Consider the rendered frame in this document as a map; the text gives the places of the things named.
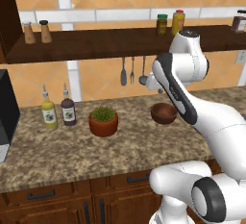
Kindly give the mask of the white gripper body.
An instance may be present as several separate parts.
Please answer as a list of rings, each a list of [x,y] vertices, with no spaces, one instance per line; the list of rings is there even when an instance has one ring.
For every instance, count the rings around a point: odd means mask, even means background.
[[[146,81],[146,86],[149,90],[154,90],[156,89],[158,93],[163,93],[163,87],[160,85],[160,83],[156,80],[155,76],[153,73],[150,73],[147,81]]]

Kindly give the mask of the brown wooden bowl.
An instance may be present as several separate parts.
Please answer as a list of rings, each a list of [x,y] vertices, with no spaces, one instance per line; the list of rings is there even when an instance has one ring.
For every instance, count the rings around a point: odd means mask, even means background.
[[[159,124],[167,125],[177,117],[177,110],[168,103],[157,103],[151,107],[151,116]]]

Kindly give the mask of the grey hanging ladle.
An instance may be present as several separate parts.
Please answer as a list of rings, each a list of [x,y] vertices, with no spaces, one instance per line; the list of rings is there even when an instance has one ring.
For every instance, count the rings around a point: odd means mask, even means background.
[[[142,66],[142,75],[138,78],[138,81],[141,85],[146,86],[147,78],[148,76],[145,75],[145,62],[146,62],[146,56],[143,56],[143,66]]]

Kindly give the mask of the grey hanging fork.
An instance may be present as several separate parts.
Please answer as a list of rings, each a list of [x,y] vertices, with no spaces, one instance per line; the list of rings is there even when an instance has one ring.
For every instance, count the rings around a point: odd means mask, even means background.
[[[132,57],[132,71],[130,74],[131,85],[135,82],[135,57]]]

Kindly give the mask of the grey hanging spatula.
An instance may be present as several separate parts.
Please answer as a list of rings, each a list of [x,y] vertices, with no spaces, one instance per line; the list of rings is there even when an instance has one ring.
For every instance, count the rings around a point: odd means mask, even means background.
[[[125,69],[125,57],[122,58],[122,70],[120,74],[120,84],[121,86],[127,85],[127,73]]]

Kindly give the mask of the green plant in terracotta pot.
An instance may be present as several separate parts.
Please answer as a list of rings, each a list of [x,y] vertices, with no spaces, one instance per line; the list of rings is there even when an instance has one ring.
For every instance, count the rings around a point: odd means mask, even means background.
[[[90,131],[98,137],[110,137],[118,127],[116,110],[110,107],[97,107],[88,117]]]

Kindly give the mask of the yellow jar with red lid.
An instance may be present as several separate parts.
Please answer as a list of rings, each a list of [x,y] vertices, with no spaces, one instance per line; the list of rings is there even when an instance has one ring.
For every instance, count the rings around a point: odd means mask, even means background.
[[[173,13],[171,34],[175,36],[183,28],[185,23],[185,13],[183,10],[176,10]]]

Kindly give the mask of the yellow oil bottle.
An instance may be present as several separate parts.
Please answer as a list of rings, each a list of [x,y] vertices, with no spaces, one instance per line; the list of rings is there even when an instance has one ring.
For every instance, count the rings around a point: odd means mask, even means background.
[[[48,91],[45,85],[42,85],[42,96],[44,101],[41,104],[41,110],[44,123],[47,128],[56,129],[58,127],[58,119],[54,103],[49,99]]]

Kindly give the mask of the wooden shaker with black cap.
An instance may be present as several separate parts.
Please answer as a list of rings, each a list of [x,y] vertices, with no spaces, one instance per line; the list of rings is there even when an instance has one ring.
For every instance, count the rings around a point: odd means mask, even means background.
[[[50,43],[52,41],[52,37],[48,27],[47,20],[40,20],[39,24],[41,26],[41,41],[43,43]]]

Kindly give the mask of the wooden cupboard door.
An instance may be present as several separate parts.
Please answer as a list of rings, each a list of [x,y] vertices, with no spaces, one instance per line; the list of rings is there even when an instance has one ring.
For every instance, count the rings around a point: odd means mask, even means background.
[[[86,224],[84,202],[88,202],[90,224],[94,224],[90,201],[83,198],[3,211],[0,224]]]
[[[101,224],[100,199],[104,199],[106,224],[149,224],[161,197],[147,187],[94,196],[95,224]]]

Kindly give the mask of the wooden shaker with white cap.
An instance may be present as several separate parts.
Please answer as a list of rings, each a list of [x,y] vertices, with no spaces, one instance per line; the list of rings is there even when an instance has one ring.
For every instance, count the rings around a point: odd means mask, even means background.
[[[34,44],[36,42],[36,38],[35,38],[34,32],[32,30],[31,22],[30,21],[24,21],[23,27],[24,27],[25,42],[27,44]]]

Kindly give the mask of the wide wooden drawer front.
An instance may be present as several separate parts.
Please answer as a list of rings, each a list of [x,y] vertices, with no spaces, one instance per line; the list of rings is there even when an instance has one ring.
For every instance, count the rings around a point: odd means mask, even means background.
[[[27,193],[41,194],[44,192],[49,192],[51,188],[54,188],[56,193],[53,197],[46,197],[36,200],[27,200]],[[60,200],[63,198],[70,198],[76,196],[89,196],[90,195],[90,185],[89,180],[59,184],[55,186],[47,187],[37,187],[30,189],[22,189],[13,192],[0,193],[0,210],[5,208],[10,208],[13,206],[23,206],[32,203],[48,202]]]

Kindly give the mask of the black microwave oven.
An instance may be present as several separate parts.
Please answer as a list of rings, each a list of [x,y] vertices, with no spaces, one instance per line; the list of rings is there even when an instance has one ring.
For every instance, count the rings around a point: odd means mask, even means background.
[[[0,163],[6,160],[20,116],[7,69],[0,69]]]

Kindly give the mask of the dark wood wall shelf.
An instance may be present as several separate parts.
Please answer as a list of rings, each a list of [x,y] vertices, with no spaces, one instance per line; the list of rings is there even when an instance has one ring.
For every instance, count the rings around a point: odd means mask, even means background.
[[[191,26],[201,37],[205,52],[246,49],[246,33],[228,25]],[[153,56],[169,50],[170,31],[157,37],[154,28],[53,32],[53,41],[27,44],[21,37],[7,55],[7,63],[59,62],[132,56]]]

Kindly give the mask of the white wall socket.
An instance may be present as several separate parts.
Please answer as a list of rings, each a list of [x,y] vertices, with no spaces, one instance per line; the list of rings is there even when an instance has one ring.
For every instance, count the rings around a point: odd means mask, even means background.
[[[236,63],[246,63],[246,50],[239,50],[235,59]]]

